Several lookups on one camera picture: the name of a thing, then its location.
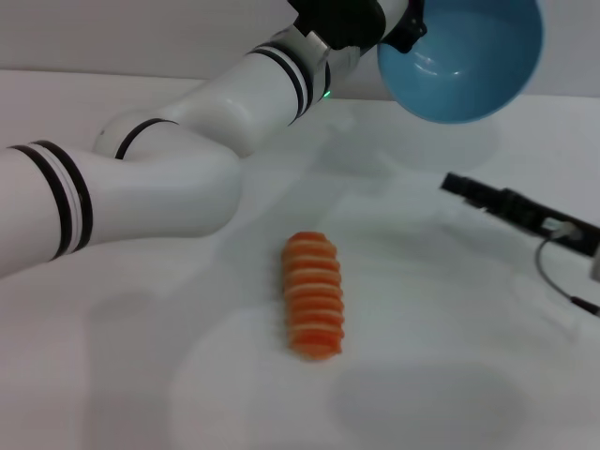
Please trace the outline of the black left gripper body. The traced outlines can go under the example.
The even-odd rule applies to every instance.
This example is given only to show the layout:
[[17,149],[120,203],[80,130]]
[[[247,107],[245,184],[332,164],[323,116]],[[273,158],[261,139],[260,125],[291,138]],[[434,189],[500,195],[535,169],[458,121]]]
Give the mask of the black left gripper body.
[[392,31],[399,23],[418,29],[424,26],[423,0],[382,0],[382,11],[386,31]]

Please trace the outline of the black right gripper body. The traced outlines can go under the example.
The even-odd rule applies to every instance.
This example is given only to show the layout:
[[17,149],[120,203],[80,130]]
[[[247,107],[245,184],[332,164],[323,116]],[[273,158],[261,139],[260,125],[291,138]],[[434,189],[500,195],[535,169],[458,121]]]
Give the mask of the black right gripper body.
[[541,203],[516,193],[514,190],[499,190],[497,216],[524,232],[539,237],[550,237],[566,224],[572,224],[576,234],[556,239],[556,242],[584,256],[594,256],[599,249],[599,227],[554,210]]

